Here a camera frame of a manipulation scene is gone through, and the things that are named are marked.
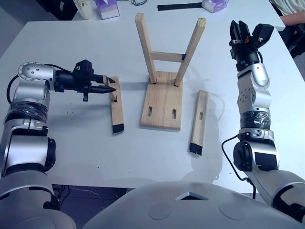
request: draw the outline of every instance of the black cable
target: black cable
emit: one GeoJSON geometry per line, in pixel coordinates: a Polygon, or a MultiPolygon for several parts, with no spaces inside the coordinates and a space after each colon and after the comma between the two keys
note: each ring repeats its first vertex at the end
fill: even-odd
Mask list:
{"type": "Polygon", "coordinates": [[[228,162],[230,163],[230,165],[231,165],[232,169],[234,170],[235,175],[238,177],[238,179],[240,179],[241,181],[247,181],[248,183],[250,183],[250,184],[253,186],[253,196],[252,196],[252,198],[255,199],[255,195],[256,195],[256,187],[255,187],[255,185],[252,183],[252,181],[251,181],[248,177],[241,178],[241,177],[238,175],[238,173],[237,173],[236,169],[234,168],[234,166],[233,166],[231,160],[229,159],[228,155],[227,155],[227,154],[225,153],[225,151],[224,151],[224,144],[227,143],[227,142],[229,142],[229,141],[231,141],[231,140],[233,140],[234,138],[237,138],[237,137],[238,137],[238,135],[235,135],[234,137],[231,137],[231,138],[225,140],[225,141],[221,144],[221,149],[223,150],[223,153],[224,153],[225,157],[227,158],[228,162]]]}
{"type": "Polygon", "coordinates": [[[15,75],[9,82],[8,88],[6,89],[6,99],[8,100],[9,104],[11,104],[10,100],[10,87],[13,84],[13,82],[18,78],[18,75],[15,75]]]}
{"type": "Polygon", "coordinates": [[[70,195],[70,186],[68,185],[68,194],[62,199],[61,201],[61,206],[63,205],[63,202],[65,201],[65,199],[68,197],[68,195],[70,195]]]}
{"type": "Polygon", "coordinates": [[[255,199],[256,198],[256,187],[255,187],[255,185],[252,185],[252,186],[253,186],[252,198],[255,199]]]}
{"type": "Polygon", "coordinates": [[[263,63],[263,56],[262,56],[261,52],[257,50],[257,53],[259,55],[259,58],[261,59],[261,63],[263,63]]]}
{"type": "Polygon", "coordinates": [[[147,0],[142,0],[140,2],[137,2],[137,0],[132,0],[131,2],[132,2],[132,5],[134,5],[134,6],[142,6],[147,2],[147,0]]]}
{"type": "Polygon", "coordinates": [[[231,138],[225,140],[225,141],[221,144],[221,149],[223,150],[223,153],[224,153],[225,157],[226,157],[227,160],[229,161],[229,163],[230,163],[232,169],[234,170],[236,176],[238,177],[238,179],[240,179],[241,181],[245,181],[245,180],[247,180],[248,178],[247,178],[247,177],[241,178],[241,177],[238,175],[238,173],[237,173],[236,169],[234,168],[232,162],[230,161],[228,155],[227,155],[227,154],[225,153],[225,151],[224,151],[224,144],[227,143],[227,142],[229,142],[229,141],[231,141],[231,140],[233,140],[234,138],[237,138],[237,137],[238,137],[238,135],[235,135],[234,137],[231,137],[231,138]]]}
{"type": "Polygon", "coordinates": [[[54,67],[54,68],[58,68],[58,69],[60,69],[60,70],[62,70],[62,71],[64,71],[64,72],[69,72],[69,73],[71,73],[70,71],[68,71],[68,70],[66,70],[66,69],[64,69],[64,68],[62,68],[62,67],[60,67],[60,66],[57,66],[57,65],[55,65],[55,64],[45,64],[45,65],[47,65],[47,66],[51,66],[51,67],[54,67]]]}
{"type": "Polygon", "coordinates": [[[137,2],[136,0],[132,0],[132,5],[135,5],[135,6],[142,6],[142,5],[144,5],[146,2],[147,2],[147,0],[143,0],[143,1],[140,1],[140,2],[137,2]]]}

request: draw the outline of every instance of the black wrapping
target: black wrapping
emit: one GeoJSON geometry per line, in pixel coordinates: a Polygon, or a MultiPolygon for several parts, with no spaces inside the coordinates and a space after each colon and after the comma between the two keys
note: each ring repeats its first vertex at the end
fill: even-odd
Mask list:
{"type": "Polygon", "coordinates": [[[249,111],[240,115],[241,128],[262,128],[270,130],[271,117],[269,112],[249,111]]]}
{"type": "Polygon", "coordinates": [[[33,102],[13,103],[10,105],[5,122],[17,118],[29,118],[46,123],[48,108],[42,104],[33,102]]]}

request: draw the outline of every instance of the white table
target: white table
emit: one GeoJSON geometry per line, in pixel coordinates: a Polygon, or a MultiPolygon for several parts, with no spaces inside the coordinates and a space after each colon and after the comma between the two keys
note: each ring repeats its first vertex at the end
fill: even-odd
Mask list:
{"type": "MultiPolygon", "coordinates": [[[[184,4],[199,1],[200,0],[148,0],[142,6],[134,6],[131,4],[131,1],[119,1],[118,8],[120,19],[124,21],[133,20],[136,13],[142,12],[145,13],[146,19],[151,21],[193,22],[201,17],[206,18],[209,23],[241,20],[248,25],[253,24],[253,26],[259,23],[271,24],[275,26],[278,31],[285,28],[284,23],[271,6],[269,0],[229,0],[229,4],[225,9],[215,13],[210,13],[203,8],[167,11],[158,11],[157,9],[157,5],[184,4]]],[[[101,20],[94,0],[91,0],[91,5],[94,10],[94,17],[89,20],[101,20]]],[[[83,18],[77,12],[73,20],[79,21],[83,20],[83,18]]]]}
{"type": "MultiPolygon", "coordinates": [[[[148,73],[134,16],[90,22],[29,22],[0,59],[0,120],[9,107],[7,83],[21,63],[38,61],[72,69],[76,62],[87,59],[97,74],[120,77],[125,132],[112,135],[107,94],[90,94],[85,103],[76,92],[51,93],[49,137],[57,144],[56,164],[48,172],[52,183],[140,187],[186,180],[252,192],[249,184],[236,178],[221,152],[221,142],[239,130],[237,71],[228,45],[230,20],[207,21],[184,77],[181,131],[171,132],[139,126],[148,73]],[[199,89],[211,93],[202,157],[187,152],[199,89]]],[[[179,23],[147,17],[152,48],[183,53],[195,23],[195,17],[179,23]]],[[[249,23],[251,31],[254,26],[254,22],[249,23]]],[[[281,169],[304,178],[304,81],[277,31],[260,50],[271,79],[272,130],[281,169]]],[[[156,68],[177,71],[178,64],[156,62],[156,68]]],[[[235,143],[225,147],[231,159],[235,143]]]]}

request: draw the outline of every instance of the chair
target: chair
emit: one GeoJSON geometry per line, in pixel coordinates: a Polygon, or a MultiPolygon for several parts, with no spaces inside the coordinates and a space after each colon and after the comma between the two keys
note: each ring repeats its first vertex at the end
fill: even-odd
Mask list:
{"type": "Polygon", "coordinates": [[[36,0],[45,11],[53,14],[60,21],[71,21],[77,12],[73,0],[36,0]]]}

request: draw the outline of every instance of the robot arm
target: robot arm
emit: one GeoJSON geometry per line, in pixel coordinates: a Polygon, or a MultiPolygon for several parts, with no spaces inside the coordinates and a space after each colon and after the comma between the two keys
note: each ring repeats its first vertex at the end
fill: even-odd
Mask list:
{"type": "Polygon", "coordinates": [[[280,157],[270,130],[270,80],[258,48],[268,42],[272,31],[273,26],[259,24],[251,36],[242,21],[231,24],[229,44],[239,72],[237,103],[241,124],[234,164],[245,172],[268,205],[305,224],[305,181],[278,169],[280,157]]]}
{"type": "Polygon", "coordinates": [[[13,101],[8,99],[10,108],[0,142],[0,225],[75,228],[70,217],[57,211],[59,203],[45,174],[55,163],[56,148],[54,139],[48,137],[46,125],[50,90],[75,90],[83,93],[83,101],[88,101],[89,93],[115,91],[106,85],[92,86],[92,81],[113,80],[93,74],[87,60],[77,63],[73,72],[27,62],[18,68],[18,76],[20,82],[13,101]]]}

